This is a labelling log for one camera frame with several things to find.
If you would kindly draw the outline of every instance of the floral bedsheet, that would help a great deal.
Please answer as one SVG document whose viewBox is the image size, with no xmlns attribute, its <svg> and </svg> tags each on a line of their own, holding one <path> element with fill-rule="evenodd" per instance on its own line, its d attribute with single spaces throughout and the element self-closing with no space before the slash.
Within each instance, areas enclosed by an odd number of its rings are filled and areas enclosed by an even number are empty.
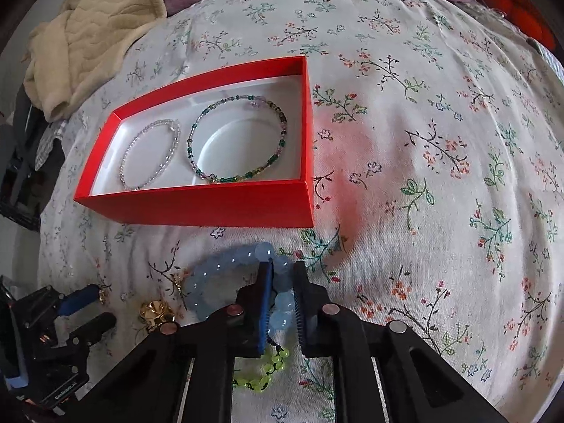
<svg viewBox="0 0 564 423">
<path fill-rule="evenodd" d="M 296 54 L 314 101 L 314 229 L 116 224 L 73 202 L 112 109 L 189 75 Z M 509 421 L 534 421 L 564 361 L 562 103 L 525 37 L 476 6 L 204 0 L 167 19 L 73 115 L 42 216 L 40 283 L 98 283 L 118 317 L 86 389 L 143 338 L 142 302 L 165 298 L 194 322 L 175 283 L 208 254 L 267 240 L 363 319 L 404 320 Z M 328 362 L 304 360 L 293 333 L 283 342 L 286 370 L 263 394 L 235 390 L 234 422 L 335 419 Z"/>
</svg>

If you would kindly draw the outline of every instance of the beige blanket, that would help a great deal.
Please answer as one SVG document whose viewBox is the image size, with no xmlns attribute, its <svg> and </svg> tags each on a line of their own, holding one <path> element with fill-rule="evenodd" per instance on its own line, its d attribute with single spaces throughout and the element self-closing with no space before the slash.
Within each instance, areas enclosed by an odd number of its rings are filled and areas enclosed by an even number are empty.
<svg viewBox="0 0 564 423">
<path fill-rule="evenodd" d="M 54 20 L 30 34 L 27 95 L 47 121 L 68 118 L 163 18 L 163 0 L 65 0 Z"/>
</svg>

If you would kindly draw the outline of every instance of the red box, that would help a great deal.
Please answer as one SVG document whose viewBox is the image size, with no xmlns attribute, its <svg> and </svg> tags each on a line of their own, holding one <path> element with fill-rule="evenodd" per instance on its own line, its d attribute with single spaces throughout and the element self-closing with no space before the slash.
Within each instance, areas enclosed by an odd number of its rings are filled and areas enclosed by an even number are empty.
<svg viewBox="0 0 564 423">
<path fill-rule="evenodd" d="M 106 150 L 120 123 L 132 115 L 196 92 L 245 81 L 301 75 L 300 177 L 290 180 L 146 188 L 91 195 Z M 120 223 L 176 226 L 312 227 L 313 140 L 305 56 L 242 63 L 162 87 L 114 110 L 82 172 L 74 200 Z M 185 151 L 183 146 L 177 151 Z"/>
</svg>

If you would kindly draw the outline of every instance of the bed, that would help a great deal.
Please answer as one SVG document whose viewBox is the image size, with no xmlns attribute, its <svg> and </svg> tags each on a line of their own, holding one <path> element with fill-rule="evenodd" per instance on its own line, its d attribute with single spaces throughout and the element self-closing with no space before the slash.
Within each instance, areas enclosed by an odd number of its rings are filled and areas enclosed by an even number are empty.
<svg viewBox="0 0 564 423">
<path fill-rule="evenodd" d="M 308 61 L 314 229 L 135 226 L 74 203 L 112 109 L 286 55 Z M 90 355 L 85 391 L 143 338 L 142 302 L 165 299 L 195 322 L 174 282 L 211 253 L 270 241 L 361 318 L 413 327 L 510 422 L 536 421 L 563 377 L 562 103 L 562 82 L 526 37 L 475 4 L 202 0 L 168 18 L 71 117 L 42 215 L 40 283 L 97 283 L 118 318 Z M 293 332 L 280 341 L 286 370 L 263 394 L 234 390 L 232 421 L 334 421 L 328 363 L 305 360 Z"/>
</svg>

